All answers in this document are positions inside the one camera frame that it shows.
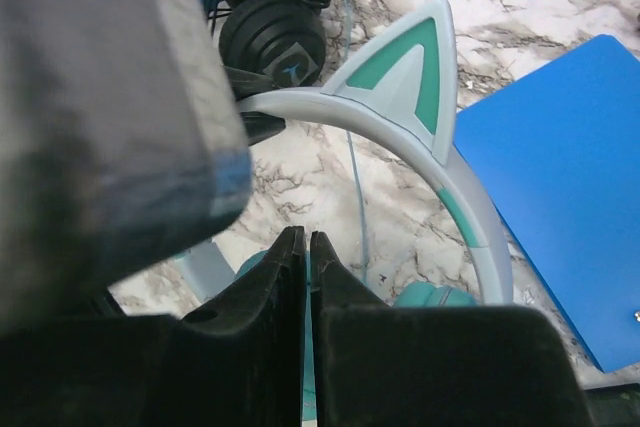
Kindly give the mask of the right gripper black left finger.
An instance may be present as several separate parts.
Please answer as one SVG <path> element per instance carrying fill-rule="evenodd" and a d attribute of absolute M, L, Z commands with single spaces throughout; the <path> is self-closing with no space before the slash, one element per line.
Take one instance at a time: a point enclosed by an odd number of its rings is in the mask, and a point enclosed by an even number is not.
<path fill-rule="evenodd" d="M 5 426 L 297 426 L 304 231 L 183 318 L 93 302 L 1 342 Z"/>

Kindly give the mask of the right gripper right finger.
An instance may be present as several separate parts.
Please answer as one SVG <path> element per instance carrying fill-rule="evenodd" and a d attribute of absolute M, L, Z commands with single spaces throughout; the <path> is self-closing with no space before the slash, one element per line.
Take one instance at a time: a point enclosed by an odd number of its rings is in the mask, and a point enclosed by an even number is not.
<path fill-rule="evenodd" d="M 588 426 L 559 334 L 517 306 L 393 308 L 310 241 L 322 426 Z"/>

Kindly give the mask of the teal cat-ear headphones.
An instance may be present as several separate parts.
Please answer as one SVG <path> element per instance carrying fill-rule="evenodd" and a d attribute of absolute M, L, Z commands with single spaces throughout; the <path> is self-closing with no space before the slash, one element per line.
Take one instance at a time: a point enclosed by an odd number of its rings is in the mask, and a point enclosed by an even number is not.
<path fill-rule="evenodd" d="M 433 0 L 367 42 L 324 86 L 255 94 L 239 110 L 337 127 L 401 158 L 455 221 L 483 303 L 508 305 L 513 276 L 500 217 L 453 142 L 457 74 L 451 8 Z"/>

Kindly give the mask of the black blue headphones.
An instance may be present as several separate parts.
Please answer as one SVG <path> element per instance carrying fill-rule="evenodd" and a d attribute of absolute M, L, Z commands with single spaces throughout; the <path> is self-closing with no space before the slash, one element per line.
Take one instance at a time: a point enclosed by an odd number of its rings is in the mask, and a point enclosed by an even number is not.
<path fill-rule="evenodd" d="M 238 101 L 316 82 L 326 60 L 320 19 L 331 0 L 201 0 Z"/>

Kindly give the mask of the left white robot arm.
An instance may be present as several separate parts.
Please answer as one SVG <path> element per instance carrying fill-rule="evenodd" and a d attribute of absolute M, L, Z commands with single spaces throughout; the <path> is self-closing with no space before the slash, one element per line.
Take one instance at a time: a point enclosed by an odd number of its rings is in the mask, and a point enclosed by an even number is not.
<path fill-rule="evenodd" d="M 1 0 L 1 331 L 229 227 L 247 136 L 198 0 Z"/>

